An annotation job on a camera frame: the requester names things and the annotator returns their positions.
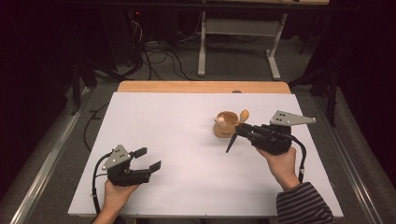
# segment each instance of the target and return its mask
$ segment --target sleeve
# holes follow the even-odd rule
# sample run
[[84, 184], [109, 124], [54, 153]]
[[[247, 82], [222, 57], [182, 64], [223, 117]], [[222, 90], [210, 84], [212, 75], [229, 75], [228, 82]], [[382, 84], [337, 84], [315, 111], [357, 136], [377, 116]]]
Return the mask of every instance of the sleeve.
[[276, 210], [279, 224], [335, 223], [332, 210], [309, 182], [278, 193]]

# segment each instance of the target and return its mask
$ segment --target white table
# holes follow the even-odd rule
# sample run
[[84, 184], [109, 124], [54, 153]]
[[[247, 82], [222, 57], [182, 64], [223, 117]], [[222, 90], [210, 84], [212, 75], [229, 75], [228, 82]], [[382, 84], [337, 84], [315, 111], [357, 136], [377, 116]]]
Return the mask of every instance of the white table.
[[[146, 169], [162, 161], [162, 168], [152, 174], [149, 183], [134, 192], [121, 212], [124, 216], [276, 217], [276, 195], [282, 189], [265, 159], [242, 137], [225, 153], [229, 139], [213, 134], [214, 118], [220, 111], [239, 114], [243, 109], [250, 112], [249, 124], [268, 124], [278, 109], [302, 114], [293, 94], [114, 93], [68, 213], [95, 214], [90, 196], [94, 165], [123, 144], [128, 151], [148, 148], [147, 155], [132, 160], [132, 169]], [[307, 150], [304, 181], [318, 189], [335, 217], [342, 217], [307, 126], [294, 126], [292, 133]], [[298, 149], [296, 165], [300, 159]], [[98, 177], [96, 182], [100, 204], [105, 180]]]

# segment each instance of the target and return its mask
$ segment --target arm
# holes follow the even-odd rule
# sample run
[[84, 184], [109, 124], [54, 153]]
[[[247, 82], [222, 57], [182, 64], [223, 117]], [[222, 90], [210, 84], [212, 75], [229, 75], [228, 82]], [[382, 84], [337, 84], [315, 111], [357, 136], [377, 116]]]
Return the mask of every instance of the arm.
[[112, 224], [119, 215], [123, 206], [128, 202], [132, 192], [139, 185], [128, 187], [114, 186], [109, 180], [105, 183], [105, 202], [94, 224]]
[[314, 186], [299, 182], [294, 147], [280, 155], [257, 150], [267, 159], [271, 173], [284, 190], [276, 197], [278, 223], [334, 223], [332, 211]]

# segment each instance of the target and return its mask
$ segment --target metal bracket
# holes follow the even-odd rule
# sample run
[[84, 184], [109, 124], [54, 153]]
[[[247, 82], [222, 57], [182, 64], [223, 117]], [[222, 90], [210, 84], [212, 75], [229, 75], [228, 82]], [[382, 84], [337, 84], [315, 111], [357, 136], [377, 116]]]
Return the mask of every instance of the metal bracket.
[[131, 158], [131, 155], [125, 149], [123, 145], [117, 145], [116, 149], [110, 154], [110, 157], [105, 162], [105, 165], [102, 166], [102, 170], [105, 171], [114, 167], [118, 164], [121, 164], [125, 161], [128, 161]]
[[280, 126], [293, 126], [298, 124], [309, 124], [315, 122], [317, 122], [315, 118], [308, 118], [280, 110], [276, 111], [276, 113], [270, 120], [271, 124], [280, 125]]

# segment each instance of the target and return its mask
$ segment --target human hand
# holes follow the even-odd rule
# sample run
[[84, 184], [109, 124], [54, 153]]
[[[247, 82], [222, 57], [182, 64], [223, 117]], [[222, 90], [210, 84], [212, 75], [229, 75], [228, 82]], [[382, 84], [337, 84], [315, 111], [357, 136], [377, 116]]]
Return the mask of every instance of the human hand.
[[105, 183], [105, 201], [101, 212], [93, 223], [113, 223], [123, 206], [128, 202], [132, 192], [139, 186], [114, 186], [110, 180], [107, 180]]
[[289, 151], [280, 155], [270, 154], [262, 149], [257, 151], [267, 159], [271, 173], [283, 190], [294, 189], [300, 184], [295, 174], [296, 149], [290, 147]]

